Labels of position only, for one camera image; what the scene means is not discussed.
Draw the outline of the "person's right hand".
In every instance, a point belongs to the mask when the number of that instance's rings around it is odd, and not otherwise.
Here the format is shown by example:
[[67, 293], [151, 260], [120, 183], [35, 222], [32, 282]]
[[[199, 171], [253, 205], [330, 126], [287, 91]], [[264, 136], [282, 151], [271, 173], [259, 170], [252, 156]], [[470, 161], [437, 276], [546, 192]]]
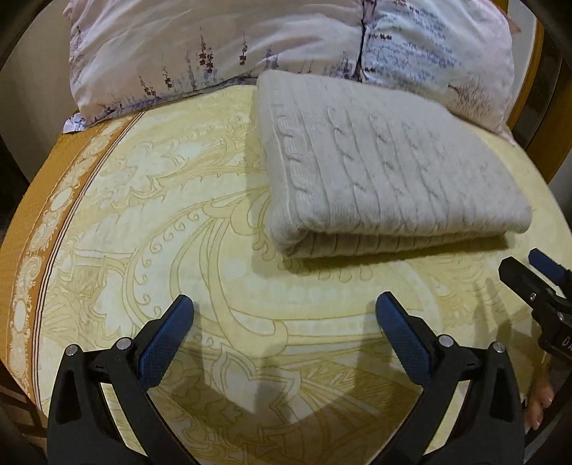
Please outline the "person's right hand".
[[539, 429], [544, 417], [544, 411], [554, 401], [554, 388], [550, 381], [550, 368], [550, 362], [545, 361], [533, 372], [527, 393], [526, 407], [523, 412], [525, 433], [530, 429], [534, 431]]

